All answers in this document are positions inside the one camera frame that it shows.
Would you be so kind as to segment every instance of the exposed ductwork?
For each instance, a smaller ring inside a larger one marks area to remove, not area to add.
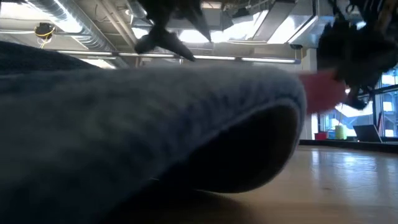
[[[228,27],[232,26],[232,18],[227,15],[225,11],[221,9],[213,9],[213,8],[204,8],[203,15],[206,18],[208,26],[210,30],[225,30]],[[132,26],[136,28],[145,29],[152,24],[143,21],[142,19],[133,20]],[[169,23],[167,24],[167,28],[169,29],[195,29],[194,26],[186,19],[176,19],[171,18]]]
[[[142,6],[138,3],[137,0],[126,0],[127,2],[127,7],[130,10],[130,13],[136,17],[136,18],[140,18],[140,19],[144,19],[146,17],[146,12],[145,10],[142,8]]]
[[[254,34],[253,40],[268,41],[292,12],[296,3],[297,0],[275,0],[258,31]]]
[[[94,22],[72,0],[26,0],[32,7],[46,13],[49,19],[68,33],[79,33],[87,36],[74,37],[92,51],[117,51]],[[128,67],[122,59],[108,60],[115,67]]]

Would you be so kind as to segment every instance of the black object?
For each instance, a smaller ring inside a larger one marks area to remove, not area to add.
[[[243,7],[238,9],[238,11],[232,15],[232,18],[239,18],[248,15],[250,15],[250,12],[245,7]]]
[[[358,149],[362,151],[386,152],[398,154],[397,145],[377,142],[336,141],[336,140],[300,140],[302,146],[329,146],[336,148]]]
[[[54,31],[54,25],[49,24],[48,22],[41,22],[35,28],[35,34],[38,38],[43,40],[50,40],[52,37],[52,33]]]
[[[359,91],[372,96],[382,73],[397,64],[397,45],[388,38],[385,29],[391,21],[388,15],[395,13],[395,10],[392,12],[391,8],[385,7],[391,1],[384,1],[381,11],[366,10],[365,5],[351,1],[366,22],[362,29],[357,30],[344,18],[336,1],[329,0],[336,20],[333,25],[325,26],[320,37],[318,64],[320,68],[337,66],[336,79],[344,80],[351,88],[345,104],[357,110],[363,110],[367,105],[358,99]]]
[[[172,15],[179,19],[187,19],[211,41],[210,30],[201,10],[201,0],[138,0],[138,2],[147,12],[147,19],[152,20],[155,25],[149,34],[138,41],[135,48],[137,53],[146,53],[158,46],[188,60],[195,60],[191,51],[178,39],[177,35],[165,29]]]
[[[374,124],[353,126],[358,140],[361,142],[382,143],[379,133]]]
[[[293,50],[301,50],[303,49],[303,45],[300,44],[290,44],[290,48]]]

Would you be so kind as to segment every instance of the fluorescent light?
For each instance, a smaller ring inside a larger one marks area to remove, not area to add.
[[[87,59],[93,59],[93,60],[98,60],[98,59],[103,59],[103,60],[116,60],[117,57],[102,57],[102,56],[87,56]]]
[[[269,62],[269,63],[294,63],[293,59],[278,59],[278,58],[242,58],[244,62]]]
[[[137,54],[137,53],[119,53],[122,57],[150,57],[150,58],[174,58],[172,54]]]
[[[314,16],[305,26],[303,26],[290,40],[288,40],[288,43],[292,43],[295,41],[298,37],[300,37],[314,22],[318,20],[318,16]]]
[[[57,52],[68,55],[112,56],[112,52],[91,52],[88,50],[58,50]]]
[[[296,30],[294,20],[289,16],[274,32],[267,44],[284,44],[296,33]]]
[[[115,66],[109,64],[108,62],[105,62],[102,59],[81,59],[81,60],[100,68],[115,69]]]
[[[235,57],[223,57],[223,56],[195,55],[194,57],[196,59],[235,60]]]

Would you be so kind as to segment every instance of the ceiling pipe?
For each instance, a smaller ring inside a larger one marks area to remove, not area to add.
[[[119,11],[116,9],[116,6],[111,3],[109,0],[103,0],[105,4],[108,6],[110,12],[113,13],[113,15],[116,17],[116,19],[119,21],[120,25],[126,31],[127,35],[130,37],[133,43],[137,43],[137,37],[134,35],[131,26],[128,26],[124,19],[120,16]]]
[[[305,21],[297,30],[297,32],[287,41],[292,44],[298,37],[300,37],[312,24],[319,20],[317,6],[319,2],[317,0],[312,0],[312,15],[307,21]]]
[[[102,0],[95,0],[95,3],[98,5],[98,7],[105,13],[105,16],[111,21],[112,25],[114,28],[120,33],[124,41],[133,49],[134,48],[134,43],[132,40],[124,33],[122,28],[119,26],[119,24],[116,22],[116,20],[113,18],[111,13],[108,11],[108,9],[104,6]]]
[[[110,51],[117,49],[97,28],[94,22],[71,0],[26,0],[26,2],[37,10],[48,15],[49,19],[61,30],[68,33],[87,34],[87,37],[73,37],[84,45],[88,50]],[[128,67],[122,59],[108,60],[115,67]]]

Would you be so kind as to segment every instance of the window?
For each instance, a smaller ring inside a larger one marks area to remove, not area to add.
[[[334,138],[337,125],[346,127],[347,136],[356,136],[353,126],[373,124],[373,101],[369,101],[368,106],[362,111],[339,104],[332,111],[320,116],[320,124],[321,130],[329,132],[331,139]]]
[[[398,91],[382,94],[382,124],[385,137],[398,137]]]
[[[398,68],[393,68],[381,76],[381,88],[398,84]]]

